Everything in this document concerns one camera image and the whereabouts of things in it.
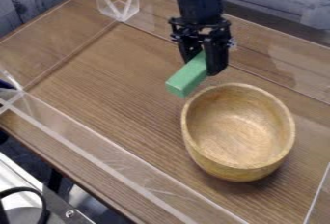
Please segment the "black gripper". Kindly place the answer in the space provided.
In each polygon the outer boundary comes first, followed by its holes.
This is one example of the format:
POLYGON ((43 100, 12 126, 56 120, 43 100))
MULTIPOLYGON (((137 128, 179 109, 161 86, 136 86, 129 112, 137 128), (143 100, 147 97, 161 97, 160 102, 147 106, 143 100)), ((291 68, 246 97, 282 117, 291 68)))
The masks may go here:
POLYGON ((215 76, 228 66, 234 43, 222 0, 176 0, 176 5, 179 16, 168 20, 171 39, 178 43, 184 63, 204 51, 207 75, 215 76))

